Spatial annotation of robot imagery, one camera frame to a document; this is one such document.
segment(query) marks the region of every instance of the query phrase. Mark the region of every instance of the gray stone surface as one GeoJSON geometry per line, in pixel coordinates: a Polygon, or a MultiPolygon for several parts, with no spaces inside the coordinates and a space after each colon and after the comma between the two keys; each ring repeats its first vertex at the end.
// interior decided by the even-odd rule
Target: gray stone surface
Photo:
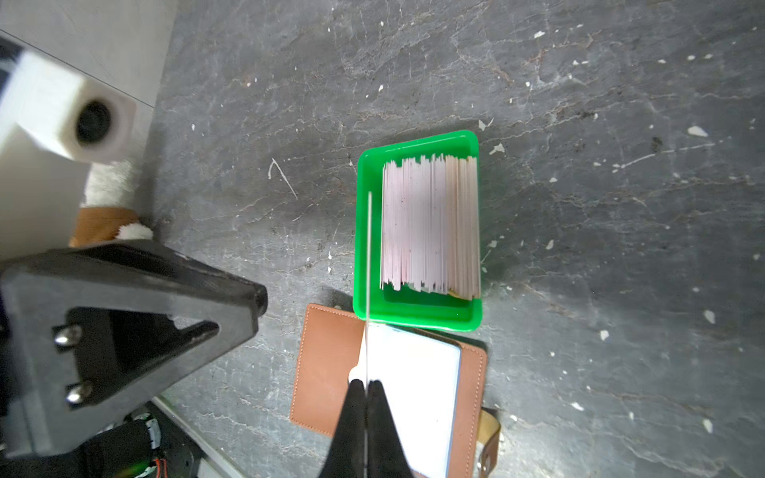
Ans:
{"type": "Polygon", "coordinates": [[[270,306],[166,396],[250,476],[316,476],[290,398],[306,304],[352,291],[357,159],[467,128],[496,476],[759,476],[763,34],[757,0],[182,2],[145,212],[270,306]]]}

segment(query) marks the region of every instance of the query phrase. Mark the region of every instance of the green container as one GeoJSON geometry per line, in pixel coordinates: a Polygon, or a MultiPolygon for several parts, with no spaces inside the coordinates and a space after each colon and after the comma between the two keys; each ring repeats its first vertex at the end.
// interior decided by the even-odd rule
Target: green container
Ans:
{"type": "Polygon", "coordinates": [[[405,158],[451,154],[458,158],[478,158],[478,138],[473,132],[456,131],[445,135],[407,141],[397,145],[367,149],[359,159],[356,185],[356,261],[353,267],[353,311],[366,319],[366,228],[367,199],[372,191],[372,291],[369,315],[375,321],[425,329],[470,332],[483,319],[481,300],[466,301],[445,294],[417,292],[405,285],[400,291],[386,284],[379,288],[380,248],[383,216],[383,165],[405,158]]]}

